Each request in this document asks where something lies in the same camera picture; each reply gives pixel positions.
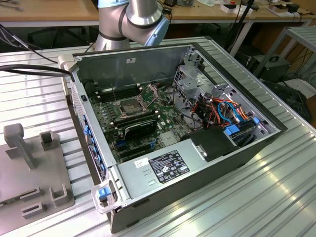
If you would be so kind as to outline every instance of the grooved metal surface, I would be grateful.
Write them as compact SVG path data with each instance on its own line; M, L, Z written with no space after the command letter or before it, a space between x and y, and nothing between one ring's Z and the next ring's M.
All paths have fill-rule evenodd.
M316 27L289 27L286 34L316 52Z
M245 166L112 235L106 215L95 210L90 197L93 182L61 81L0 72L0 144L4 143L3 126L17 121L25 128L25 137L47 129L56 131L76 199L73 207L4 236L316 236L316 131L214 41L201 37L169 39L162 44L192 41L216 58L288 130ZM43 53L56 60L58 55L84 50L75 47ZM14 62L49 65L28 52L0 55L1 65ZM205 70L221 82L211 67Z

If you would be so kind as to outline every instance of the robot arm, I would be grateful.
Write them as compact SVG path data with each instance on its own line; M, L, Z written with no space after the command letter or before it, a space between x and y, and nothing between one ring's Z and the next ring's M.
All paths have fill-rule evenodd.
M99 36L95 50L129 48L129 39L158 45L168 29L157 0L99 0Z

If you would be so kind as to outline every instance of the power supply label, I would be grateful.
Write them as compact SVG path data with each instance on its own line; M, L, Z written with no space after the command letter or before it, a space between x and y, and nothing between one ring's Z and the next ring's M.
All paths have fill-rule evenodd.
M177 150L150 159L149 164L162 184L190 171Z

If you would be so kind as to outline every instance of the wooden desk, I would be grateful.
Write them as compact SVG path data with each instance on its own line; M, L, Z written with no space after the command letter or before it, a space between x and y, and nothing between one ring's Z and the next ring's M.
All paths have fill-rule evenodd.
M260 7L258 11L253 11L252 14L247 15L245 22L298 22L300 17L286 16L279 17L269 10L267 5L258 4ZM220 9L219 5L212 7L206 6L198 1L194 3L193 7L174 6L172 9L172 23L224 23L235 21L236 14L225 13ZM311 21L315 16L304 15L301 21Z
M19 0L23 12L0 6L0 22L6 27L88 26L98 25L98 11L91 0ZM307 26L315 16L302 18L279 17L267 10L267 5L258 4L260 9L248 15L245 25L236 40L231 55L235 55L251 26L255 22L304 22ZM175 6L171 23L232 23L233 13L227 14L220 6L206 6L195 1L193 7Z
M0 22L6 27L98 25L99 13L91 0L18 0L17 11L0 6Z

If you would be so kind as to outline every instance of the sticker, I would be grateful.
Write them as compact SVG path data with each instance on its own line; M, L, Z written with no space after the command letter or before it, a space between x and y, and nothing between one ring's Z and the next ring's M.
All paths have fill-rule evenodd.
M134 164L136 166L136 168L140 168L146 164L149 164L148 163L148 157L145 157L145 158L142 158L142 159L139 159L137 161L134 161Z
M153 158L149 164L162 184L190 171L177 150Z
M126 60L126 63L135 63L136 62L136 58L128 58Z

